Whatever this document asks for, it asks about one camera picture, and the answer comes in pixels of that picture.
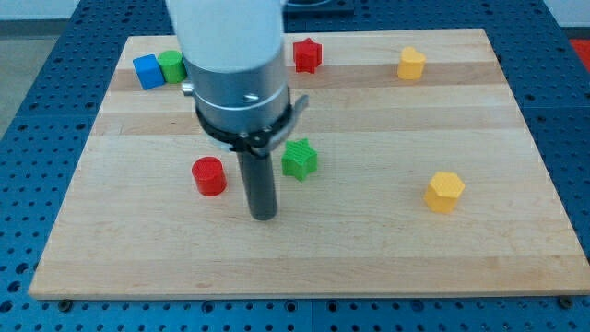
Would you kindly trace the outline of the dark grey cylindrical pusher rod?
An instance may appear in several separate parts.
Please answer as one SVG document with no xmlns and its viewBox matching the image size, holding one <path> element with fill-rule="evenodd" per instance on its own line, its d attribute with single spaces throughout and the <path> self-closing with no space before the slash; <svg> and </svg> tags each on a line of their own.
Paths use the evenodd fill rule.
<svg viewBox="0 0 590 332">
<path fill-rule="evenodd" d="M 250 214 L 257 220 L 270 220 L 277 214 L 277 196 L 270 155 L 237 154 Z"/>
</svg>

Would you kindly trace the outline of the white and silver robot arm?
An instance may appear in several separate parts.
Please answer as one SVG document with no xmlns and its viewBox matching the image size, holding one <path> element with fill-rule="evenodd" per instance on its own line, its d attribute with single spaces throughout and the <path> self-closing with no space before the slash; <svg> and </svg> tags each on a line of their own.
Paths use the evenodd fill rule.
<svg viewBox="0 0 590 332">
<path fill-rule="evenodd" d="M 291 103 L 283 2 L 166 3 L 204 131 L 236 153 L 251 215 L 277 214 L 271 152 L 290 134 L 304 102 Z"/>
</svg>

